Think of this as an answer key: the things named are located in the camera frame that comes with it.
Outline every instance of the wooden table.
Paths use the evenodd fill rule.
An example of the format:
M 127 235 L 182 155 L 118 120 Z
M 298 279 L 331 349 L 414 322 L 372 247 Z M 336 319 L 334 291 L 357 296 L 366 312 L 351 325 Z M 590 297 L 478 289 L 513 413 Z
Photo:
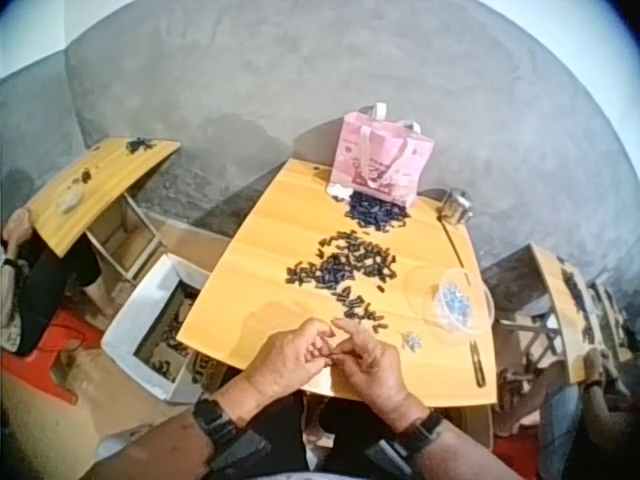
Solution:
M 159 235 L 126 194 L 126 190 L 180 148 L 180 143 L 153 140 L 153 148 L 141 148 L 130 154 L 126 149 L 130 140 L 133 139 L 111 137 L 95 145 L 58 173 L 27 204 L 35 229 L 58 256 L 67 253 L 100 213 L 121 196 L 154 233 L 156 240 L 152 243 L 159 241 Z M 80 196 L 81 200 L 75 208 L 64 213 L 62 203 L 73 195 Z M 137 262 L 129 271 L 125 271 L 95 239 L 92 241 L 125 278 L 131 279 L 141 266 L 141 262 Z M 153 250 L 152 247 L 150 244 L 143 252 L 141 260 L 148 251 Z
M 622 324 L 624 317 L 622 312 L 618 308 L 615 298 L 611 292 L 605 288 L 599 282 L 592 282 L 589 288 L 595 292 L 596 298 L 602 306 L 602 314 L 604 315 L 609 328 L 611 328 L 611 334 L 614 343 L 614 353 L 617 356 L 619 362 L 626 362 L 633 354 L 627 348 L 627 337 L 622 331 Z
M 561 261 L 557 255 L 549 253 L 543 248 L 532 244 L 531 250 L 538 264 L 540 274 L 549 293 L 551 308 L 558 321 L 564 347 L 564 358 L 567 362 L 569 381 L 577 383 L 584 380 L 584 354 L 591 347 L 603 347 L 600 325 L 595 315 L 595 309 L 588 309 L 589 324 L 593 329 L 595 342 L 590 344 L 583 339 L 583 330 L 587 326 L 585 318 L 578 311 L 576 305 L 562 279 L 562 269 L 573 273 L 587 305 L 591 302 L 589 290 L 580 270 L 570 263 Z
M 286 269 L 300 260 L 319 261 L 322 238 L 357 229 L 344 213 L 347 205 L 334 201 L 325 188 L 330 169 L 289 160 L 267 188 L 198 296 L 178 340 L 234 367 L 245 368 L 267 337 L 296 328 L 308 317 L 330 320 L 342 316 L 341 305 L 329 292 L 285 283 Z M 398 278 L 379 292 L 376 283 L 358 277 L 354 292 L 384 315 L 388 330 L 378 338 L 401 347 L 401 334 L 420 336 L 418 353 L 401 349 L 402 370 L 409 389 L 431 406 L 495 403 L 496 374 L 491 329 L 475 335 L 486 376 L 478 388 L 466 334 L 450 334 L 438 323 L 433 296 L 443 273 L 463 266 L 479 275 L 471 241 L 464 227 L 447 227 L 437 220 L 437 204 L 418 198 L 406 227 L 389 233 L 372 232 L 374 243 L 389 247 L 397 257 Z M 473 305 L 487 315 L 484 301 Z M 325 369 L 305 387 L 330 396 L 355 398 L 344 380 Z

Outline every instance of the person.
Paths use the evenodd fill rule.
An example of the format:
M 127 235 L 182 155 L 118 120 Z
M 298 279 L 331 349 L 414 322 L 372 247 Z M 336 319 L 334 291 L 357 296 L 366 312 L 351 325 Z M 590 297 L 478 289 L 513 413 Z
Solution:
M 246 370 L 193 408 L 160 423 L 118 453 L 94 463 L 82 478 L 188 480 L 207 475 L 210 462 L 215 464 L 217 456 L 224 455 L 225 451 L 216 451 L 214 441 L 201 427 L 198 413 L 201 402 L 216 402 L 238 429 L 259 430 L 260 423 L 270 427 L 271 450 L 243 472 L 242 478 L 285 473 L 286 478 L 296 478 L 295 472 L 304 472 L 308 466 L 302 442 L 302 411 L 295 408 L 298 404 L 292 400 L 299 397 L 298 389 L 324 368 L 343 375 L 371 414 L 384 422 L 394 435 L 413 432 L 416 425 L 436 425 L 430 441 L 417 448 L 412 457 L 414 468 L 424 478 L 518 478 L 491 452 L 442 420 L 407 390 L 396 347 L 378 341 L 350 320 L 334 320 L 333 326 L 348 334 L 335 346 L 329 340 L 335 331 L 318 319 L 308 319 L 295 330 L 271 335 Z M 291 411 L 296 411 L 296 415 L 285 425 L 280 414 Z M 331 471 L 327 462 L 323 469 Z M 325 478 L 322 475 L 314 472 L 313 477 Z M 309 477 L 308 471 L 300 476 Z
M 20 208 L 2 229 L 1 244 L 0 321 L 5 350 L 26 356 L 37 348 L 72 276 L 105 316 L 115 313 L 86 235 L 59 258 L 33 230 L 29 210 Z
M 637 415 L 611 353 L 591 348 L 584 371 L 584 383 L 571 385 L 565 361 L 557 360 L 511 408 L 494 416 L 496 435 L 508 436 L 540 410 L 538 473 L 543 480 L 604 478 L 628 460 L 622 457 L 635 441 Z

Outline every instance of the pile of black beads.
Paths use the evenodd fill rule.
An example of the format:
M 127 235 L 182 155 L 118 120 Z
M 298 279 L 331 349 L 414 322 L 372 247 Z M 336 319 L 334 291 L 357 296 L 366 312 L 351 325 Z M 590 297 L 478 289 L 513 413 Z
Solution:
M 392 265 L 396 262 L 388 248 L 368 242 L 357 235 L 355 230 L 350 232 L 338 232 L 318 242 L 320 248 L 316 256 L 321 260 L 316 264 L 307 262 L 296 263 L 287 268 L 286 283 L 301 286 L 304 283 L 314 283 L 315 288 L 330 290 L 331 295 L 345 308 L 345 318 L 352 320 L 371 320 L 379 322 L 384 319 L 371 310 L 371 304 L 366 302 L 361 295 L 350 298 L 351 287 L 339 289 L 342 282 L 355 279 L 355 273 L 386 283 L 397 277 Z M 325 247 L 335 248 L 335 252 L 325 254 Z M 382 285 L 377 286 L 380 292 L 384 292 Z M 374 332 L 379 328 L 387 328 L 385 324 L 376 324 Z
M 355 220 L 360 228 L 375 228 L 386 233 L 389 227 L 404 227 L 410 215 L 405 207 L 353 192 L 349 198 L 349 210 L 344 216 Z
M 582 329 L 583 341 L 589 344 L 594 344 L 595 335 L 593 333 L 593 327 L 591 326 L 589 313 L 587 312 L 587 303 L 584 299 L 584 295 L 582 294 L 582 290 L 580 290 L 580 287 L 578 286 L 575 275 L 573 274 L 573 272 L 570 272 L 566 268 L 563 268 L 562 281 L 571 294 L 571 298 L 576 306 L 576 310 L 584 317 L 585 327 Z

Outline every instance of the pink paper bag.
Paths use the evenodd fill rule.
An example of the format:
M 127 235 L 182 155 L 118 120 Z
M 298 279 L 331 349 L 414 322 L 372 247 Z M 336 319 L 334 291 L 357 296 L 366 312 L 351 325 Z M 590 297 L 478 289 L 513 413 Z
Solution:
M 377 103 L 372 115 L 345 115 L 330 185 L 408 207 L 418 193 L 434 141 L 420 134 L 417 123 L 388 122 L 385 116 L 384 103 Z

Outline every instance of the clear plastic bowl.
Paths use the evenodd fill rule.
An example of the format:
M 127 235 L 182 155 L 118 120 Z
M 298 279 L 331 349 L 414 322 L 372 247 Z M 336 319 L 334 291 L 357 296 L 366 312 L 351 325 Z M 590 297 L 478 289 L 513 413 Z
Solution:
M 489 289 L 478 275 L 463 268 L 445 272 L 434 302 L 436 317 L 449 332 L 478 334 L 493 323 Z

